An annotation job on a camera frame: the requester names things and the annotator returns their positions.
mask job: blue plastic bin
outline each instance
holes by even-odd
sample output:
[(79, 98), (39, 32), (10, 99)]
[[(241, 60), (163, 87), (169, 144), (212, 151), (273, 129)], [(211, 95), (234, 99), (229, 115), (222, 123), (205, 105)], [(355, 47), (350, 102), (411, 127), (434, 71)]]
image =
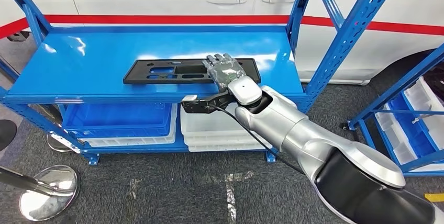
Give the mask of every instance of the blue plastic bin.
[[(407, 99), (403, 96), (403, 93), (398, 94), (392, 101), (388, 103), (392, 110), (412, 110), (408, 104)], [(420, 119), (416, 123), (412, 123), (415, 120), (415, 115), (407, 113), (394, 113), (399, 124), (403, 128), (407, 135), (408, 142), (412, 146), (418, 158), (426, 156), (436, 151), (431, 143), (431, 137), (428, 134), (428, 129)]]
[(166, 136), (171, 104), (79, 104), (66, 109), (63, 127), (78, 138)]

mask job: red stripe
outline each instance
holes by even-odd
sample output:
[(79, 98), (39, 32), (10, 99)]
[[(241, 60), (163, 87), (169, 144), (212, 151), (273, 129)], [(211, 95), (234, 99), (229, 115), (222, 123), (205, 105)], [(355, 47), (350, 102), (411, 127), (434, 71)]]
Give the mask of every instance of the red stripe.
[(10, 24), (3, 25), (0, 27), (0, 39), (26, 28), (28, 28), (28, 22), (26, 21), (26, 18), (22, 18)]
[[(51, 23), (70, 24), (285, 24), (285, 15), (241, 16), (133, 16), (133, 15), (46, 15)], [(302, 24), (332, 27), (330, 18), (304, 16)], [(27, 28), (24, 18), (0, 27), (0, 38)], [(369, 30), (444, 36), (443, 26), (373, 21)]]

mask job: white plastic bin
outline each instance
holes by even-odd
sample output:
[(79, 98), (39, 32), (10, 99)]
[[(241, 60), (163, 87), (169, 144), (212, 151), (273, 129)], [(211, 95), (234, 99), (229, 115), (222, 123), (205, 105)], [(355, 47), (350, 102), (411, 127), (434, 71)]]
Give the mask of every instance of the white plastic bin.
[[(430, 89), (423, 77), (404, 91), (407, 100), (414, 110), (444, 111), (444, 106)], [(444, 115), (432, 115), (422, 119), (429, 129), (429, 134), (436, 146), (444, 149)]]
[(171, 106), (170, 133), (161, 137), (131, 137), (131, 138), (88, 138), (80, 139), (92, 147), (121, 147), (125, 145), (171, 144), (176, 140), (177, 104)]
[[(390, 110), (390, 107), (385, 104), (383, 109)], [(418, 158), (408, 142), (407, 135), (392, 113), (376, 113), (375, 117), (381, 129), (387, 135), (393, 147), (393, 152), (401, 165)]]
[[(236, 103), (226, 110), (234, 114)], [(264, 149), (241, 125), (220, 111), (188, 114), (181, 107), (181, 131), (190, 152)], [(254, 133), (267, 147), (271, 144)]]

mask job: blue shelf surface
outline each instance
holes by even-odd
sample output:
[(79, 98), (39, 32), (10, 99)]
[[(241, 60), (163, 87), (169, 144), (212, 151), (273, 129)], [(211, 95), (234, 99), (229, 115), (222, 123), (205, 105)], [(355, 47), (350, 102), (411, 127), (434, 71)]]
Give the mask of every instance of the blue shelf surface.
[(196, 59), (229, 53), (254, 58), (262, 82), (304, 97), (285, 26), (53, 28), (5, 96), (11, 103), (178, 103), (214, 84), (125, 85), (138, 59)]

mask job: white tape line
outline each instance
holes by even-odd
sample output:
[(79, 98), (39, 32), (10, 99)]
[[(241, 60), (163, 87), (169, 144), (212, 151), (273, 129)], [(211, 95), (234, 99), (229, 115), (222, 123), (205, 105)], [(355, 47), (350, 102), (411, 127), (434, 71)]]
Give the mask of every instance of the white tape line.
[(235, 181), (244, 181), (253, 177), (253, 172), (225, 174), (227, 186), (228, 224), (236, 224)]

